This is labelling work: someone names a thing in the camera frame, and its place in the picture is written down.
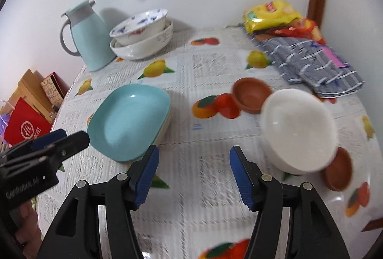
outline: brown bowl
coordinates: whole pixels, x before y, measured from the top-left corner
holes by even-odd
[[[332,163],[322,170],[323,181],[333,191],[343,191],[351,182],[352,160],[350,154],[338,147]]]
[[[263,103],[272,93],[265,82],[251,77],[237,80],[231,92],[238,108],[250,114],[261,112]]]

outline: red paper bag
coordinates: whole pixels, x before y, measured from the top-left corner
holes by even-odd
[[[45,135],[50,132],[51,127],[51,123],[20,98],[5,129],[4,139],[10,145],[15,145],[21,141]]]

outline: gray cloth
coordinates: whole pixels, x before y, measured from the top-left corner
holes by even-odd
[[[326,46],[344,63],[338,68],[323,52],[323,45],[313,40],[276,37],[260,45],[286,81],[307,83],[322,98],[345,96],[364,84],[349,63]]]

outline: bowl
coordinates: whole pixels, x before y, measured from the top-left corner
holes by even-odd
[[[305,91],[282,89],[270,95],[262,106],[260,127],[267,158],[284,172],[317,172],[335,157],[335,120],[319,99]]]
[[[240,110],[250,114],[258,114],[272,91],[265,82],[256,78],[245,77],[234,83],[231,93]]]
[[[173,36],[173,22],[166,20],[165,29],[138,43],[121,46],[115,39],[110,42],[110,48],[114,53],[123,59],[138,60],[144,59],[159,52],[165,47]]]
[[[149,38],[165,28],[166,9],[153,9],[134,15],[116,25],[109,33],[122,46]]]
[[[149,85],[128,84],[113,91],[88,125],[90,144],[106,157],[127,162],[158,144],[169,125],[170,97]]]
[[[338,147],[332,163],[322,170],[325,185],[333,191],[343,191],[352,178],[352,160],[344,148]]]

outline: oval turquoise tray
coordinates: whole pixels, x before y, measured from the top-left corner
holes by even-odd
[[[90,144],[114,161],[140,158],[153,144],[170,113],[163,89],[128,84],[113,91],[88,125]]]

